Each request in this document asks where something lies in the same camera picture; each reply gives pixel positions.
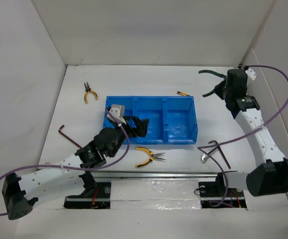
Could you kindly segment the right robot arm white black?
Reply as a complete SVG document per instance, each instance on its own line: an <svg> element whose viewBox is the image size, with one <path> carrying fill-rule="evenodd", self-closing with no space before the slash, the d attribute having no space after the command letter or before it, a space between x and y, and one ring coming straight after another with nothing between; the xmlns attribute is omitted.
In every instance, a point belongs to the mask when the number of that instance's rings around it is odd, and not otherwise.
<svg viewBox="0 0 288 239"><path fill-rule="evenodd" d="M250 173L218 173L214 189L220 196L227 195L232 188L249 191L254 197L288 192L288 159L263 125L256 98L247 95L247 81L255 77L251 69L228 70L223 87L216 91L247 135L256 163Z"/></svg>

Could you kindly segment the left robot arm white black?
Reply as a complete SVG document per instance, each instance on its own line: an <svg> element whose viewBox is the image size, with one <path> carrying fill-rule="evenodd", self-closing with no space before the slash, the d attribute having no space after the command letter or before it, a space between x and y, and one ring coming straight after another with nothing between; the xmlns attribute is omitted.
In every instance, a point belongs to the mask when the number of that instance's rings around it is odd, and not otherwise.
<svg viewBox="0 0 288 239"><path fill-rule="evenodd" d="M125 141L145 137L149 119L126 116L110 122L112 127L103 128L87 145L54 166L22 176L8 174L2 187L8 219L18 220L43 203L65 197L75 187L77 197L91 197L97 187L93 169L105 167L106 158L115 157Z"/></svg>

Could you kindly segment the large yellow needle-nose pliers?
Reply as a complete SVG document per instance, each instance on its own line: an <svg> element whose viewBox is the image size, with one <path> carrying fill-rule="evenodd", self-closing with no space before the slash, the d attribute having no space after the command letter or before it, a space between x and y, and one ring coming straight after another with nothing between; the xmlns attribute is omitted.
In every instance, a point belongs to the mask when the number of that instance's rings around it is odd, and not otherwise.
<svg viewBox="0 0 288 239"><path fill-rule="evenodd" d="M165 159L163 158L163 156L165 156L166 154L165 152L154 153L153 151L150 151L149 149L140 146L136 147L135 150L142 151L147 154L147 160L145 162L136 164L136 168L145 167L153 161L165 161Z"/></svg>

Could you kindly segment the dark green cutting pliers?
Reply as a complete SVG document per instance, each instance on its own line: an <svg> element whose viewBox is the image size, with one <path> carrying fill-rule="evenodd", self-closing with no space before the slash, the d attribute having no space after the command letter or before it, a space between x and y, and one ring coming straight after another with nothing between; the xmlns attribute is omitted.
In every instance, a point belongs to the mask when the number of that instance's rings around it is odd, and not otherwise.
<svg viewBox="0 0 288 239"><path fill-rule="evenodd" d="M223 100L224 99L223 91L224 91L224 88L225 88L227 76L224 75L224 74L212 71L212 70L200 70L198 73L199 74L203 74L203 73L212 74L214 76L217 76L217 77L220 77L220 78L223 79L223 81L221 81L218 85L216 85L213 88L213 90L211 90L210 92L202 95L205 98L205 97L209 97L209 96L211 96L213 94L216 94L217 96L219 96Z"/></svg>

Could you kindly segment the yellow utility knife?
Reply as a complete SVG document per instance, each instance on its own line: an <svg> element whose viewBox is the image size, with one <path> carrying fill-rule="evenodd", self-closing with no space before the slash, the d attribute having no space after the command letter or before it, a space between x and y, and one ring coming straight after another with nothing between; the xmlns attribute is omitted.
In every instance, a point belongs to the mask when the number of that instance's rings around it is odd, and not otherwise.
<svg viewBox="0 0 288 239"><path fill-rule="evenodd" d="M186 94L186 93L183 93L183 92L180 92L180 91L177 91L177 94L178 94L178 95L181 95L181 96L187 96L187 97L190 96L190 95L188 95L188 94Z"/></svg>

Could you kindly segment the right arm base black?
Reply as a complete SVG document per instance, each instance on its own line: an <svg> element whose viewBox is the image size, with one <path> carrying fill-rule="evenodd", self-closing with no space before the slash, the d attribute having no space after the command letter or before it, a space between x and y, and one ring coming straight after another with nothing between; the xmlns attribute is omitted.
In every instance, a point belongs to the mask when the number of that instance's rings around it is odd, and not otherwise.
<svg viewBox="0 0 288 239"><path fill-rule="evenodd" d="M225 193L225 188L218 188L215 182L199 182L194 193L199 196L202 209L247 208L244 192L234 188L228 188L222 204L214 207L213 205L219 203Z"/></svg>

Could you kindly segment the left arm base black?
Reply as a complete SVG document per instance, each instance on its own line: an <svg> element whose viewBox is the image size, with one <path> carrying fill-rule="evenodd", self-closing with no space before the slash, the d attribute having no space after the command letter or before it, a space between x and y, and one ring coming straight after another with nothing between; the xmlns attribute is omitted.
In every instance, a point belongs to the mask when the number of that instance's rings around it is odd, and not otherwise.
<svg viewBox="0 0 288 239"><path fill-rule="evenodd" d="M98 182L97 188L89 195L68 196L65 209L110 209L111 182Z"/></svg>

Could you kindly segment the silver metal tool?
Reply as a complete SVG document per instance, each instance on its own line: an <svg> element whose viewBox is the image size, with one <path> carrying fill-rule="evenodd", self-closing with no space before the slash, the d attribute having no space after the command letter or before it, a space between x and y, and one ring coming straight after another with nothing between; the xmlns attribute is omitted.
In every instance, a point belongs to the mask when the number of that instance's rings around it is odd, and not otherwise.
<svg viewBox="0 0 288 239"><path fill-rule="evenodd" d="M209 155L203 154L201 156L201 160L200 161L201 161L201 163L205 164L208 161L208 159L209 159Z"/></svg>

